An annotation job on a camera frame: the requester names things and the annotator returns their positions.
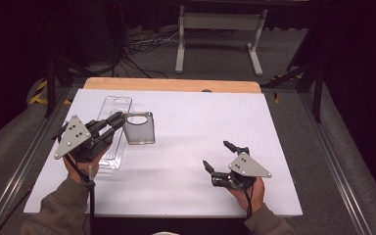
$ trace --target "gray sleeve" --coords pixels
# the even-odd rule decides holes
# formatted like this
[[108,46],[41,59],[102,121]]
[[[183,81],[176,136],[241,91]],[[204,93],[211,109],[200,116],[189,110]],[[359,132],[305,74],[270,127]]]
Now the gray sleeve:
[[266,204],[263,204],[261,208],[244,223],[254,235],[295,234],[295,231],[286,220],[277,217],[268,209]]
[[81,234],[77,230],[81,230],[88,195],[85,186],[68,177],[42,199],[40,212],[23,224],[21,234]]

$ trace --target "clear plastic packaging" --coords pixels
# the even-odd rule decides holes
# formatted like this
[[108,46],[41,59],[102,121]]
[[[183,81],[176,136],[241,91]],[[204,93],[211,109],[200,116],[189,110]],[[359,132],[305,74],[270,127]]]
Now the clear plastic packaging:
[[[129,97],[107,96],[97,120],[106,119],[116,112],[128,114],[131,112],[131,106],[132,99]],[[101,132],[105,132],[109,127],[110,126],[108,125]],[[127,142],[123,133],[123,128],[120,128],[115,132],[113,143],[108,152],[106,152],[106,154],[100,160],[99,167],[118,169],[120,167],[121,158],[126,145]]]

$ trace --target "person's left hand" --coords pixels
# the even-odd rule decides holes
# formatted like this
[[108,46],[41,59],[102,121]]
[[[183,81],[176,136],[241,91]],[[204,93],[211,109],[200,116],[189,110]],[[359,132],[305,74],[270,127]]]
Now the person's left hand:
[[[83,172],[85,175],[89,175],[89,165],[91,165],[92,170],[93,170],[93,177],[96,176],[97,172],[99,171],[99,161],[102,159],[103,155],[109,150],[110,146],[108,146],[105,150],[103,150],[97,157],[96,159],[93,160],[91,163],[78,163],[78,169]],[[70,158],[73,163],[75,163],[75,159],[70,155],[66,154],[63,157],[64,165],[66,166],[67,171],[69,172],[69,177],[73,179],[74,181],[78,183],[81,182],[81,177],[75,171],[75,169],[72,167],[72,165],[66,160],[66,158]]]

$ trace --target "person's right hand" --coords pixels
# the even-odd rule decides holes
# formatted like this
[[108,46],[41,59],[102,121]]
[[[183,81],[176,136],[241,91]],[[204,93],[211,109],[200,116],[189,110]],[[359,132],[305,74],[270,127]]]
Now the person's right hand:
[[[253,187],[250,187],[247,190],[249,196],[252,195],[252,188],[253,188],[253,197],[251,198],[252,201],[252,213],[255,213],[260,209],[263,205],[263,198],[264,198],[264,182],[263,180],[258,177],[255,181]],[[246,195],[244,195],[241,191],[236,189],[227,188],[228,191],[237,199],[238,204],[240,207],[246,212],[249,203],[247,202]]]

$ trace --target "white table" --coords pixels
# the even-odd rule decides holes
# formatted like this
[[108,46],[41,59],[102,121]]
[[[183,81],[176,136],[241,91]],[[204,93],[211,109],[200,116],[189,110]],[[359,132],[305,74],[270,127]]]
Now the white table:
[[[126,146],[119,170],[96,177],[97,216],[244,217],[224,188],[213,187],[203,160],[228,172],[235,154],[222,141],[249,147],[251,156],[273,177],[264,179],[264,200],[275,214],[301,215],[302,209],[264,95],[209,92],[79,90],[66,119],[97,118],[106,96],[133,98],[135,111],[154,114],[157,142]],[[66,178],[63,161],[54,160],[56,143],[37,179],[24,212]]]

